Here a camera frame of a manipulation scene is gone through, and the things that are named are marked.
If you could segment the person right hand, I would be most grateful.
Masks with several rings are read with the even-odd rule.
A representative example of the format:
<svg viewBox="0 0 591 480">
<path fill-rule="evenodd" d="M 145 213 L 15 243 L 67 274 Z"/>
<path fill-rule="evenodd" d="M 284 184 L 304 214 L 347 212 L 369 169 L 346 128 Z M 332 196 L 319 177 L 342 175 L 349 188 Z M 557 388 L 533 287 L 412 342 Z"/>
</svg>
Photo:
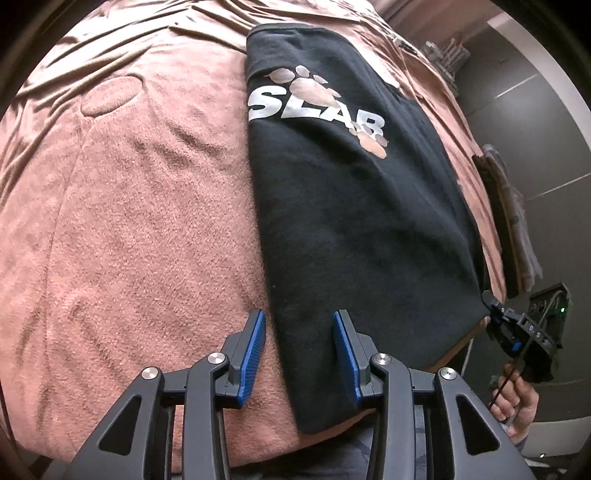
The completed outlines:
<svg viewBox="0 0 591 480">
<path fill-rule="evenodd" d="M 539 394 L 534 385 L 521 377 L 513 363 L 507 363 L 493 391 L 490 411 L 505 423 L 506 434 L 515 445 L 525 442 L 533 424 L 539 404 Z"/>
</svg>

